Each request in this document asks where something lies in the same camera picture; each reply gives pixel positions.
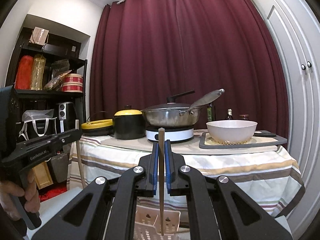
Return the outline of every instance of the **wooden box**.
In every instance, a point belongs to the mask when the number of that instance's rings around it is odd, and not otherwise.
[[[46,43],[48,33],[49,33],[48,30],[35,27],[29,39],[29,42],[43,46]]]
[[[35,174],[35,180],[39,189],[50,186],[53,184],[48,165],[43,162],[33,168]]]

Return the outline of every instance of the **yellow lid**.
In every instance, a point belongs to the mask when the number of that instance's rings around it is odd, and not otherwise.
[[[119,115],[134,115],[134,114],[142,114],[142,112],[139,111],[139,110],[127,109],[127,110],[121,110],[119,112],[116,112],[115,116],[119,116]]]
[[[112,119],[98,120],[81,124],[82,129],[95,129],[112,126]]]

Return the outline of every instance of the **tablecloth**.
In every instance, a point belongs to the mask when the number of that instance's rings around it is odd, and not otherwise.
[[[129,150],[101,144],[109,136],[85,137],[80,140],[80,151],[86,184],[96,177],[112,179],[136,166],[147,151]],[[187,165],[205,176],[216,178],[227,175],[247,195],[272,217],[288,215],[305,192],[297,161],[279,146],[276,151],[238,155],[184,155]],[[82,187],[75,143],[71,147],[68,166],[68,189]],[[159,195],[142,198],[138,204],[159,207]],[[185,196],[165,194],[164,208],[181,211],[187,220]]]

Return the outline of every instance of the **white wardrobe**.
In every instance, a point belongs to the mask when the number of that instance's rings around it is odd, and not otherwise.
[[[282,61],[289,98],[288,152],[306,193],[287,220],[298,240],[320,208],[320,24],[305,0],[252,0]]]

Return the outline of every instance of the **pan lid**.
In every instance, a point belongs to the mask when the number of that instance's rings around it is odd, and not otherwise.
[[[155,111],[155,110],[186,110],[190,107],[189,104],[183,104],[183,103],[167,103],[167,104],[161,104],[156,106],[150,106],[146,109],[143,109],[142,112],[148,112],[148,111]]]
[[[82,129],[96,129],[112,126],[112,119],[98,120],[81,124]]]

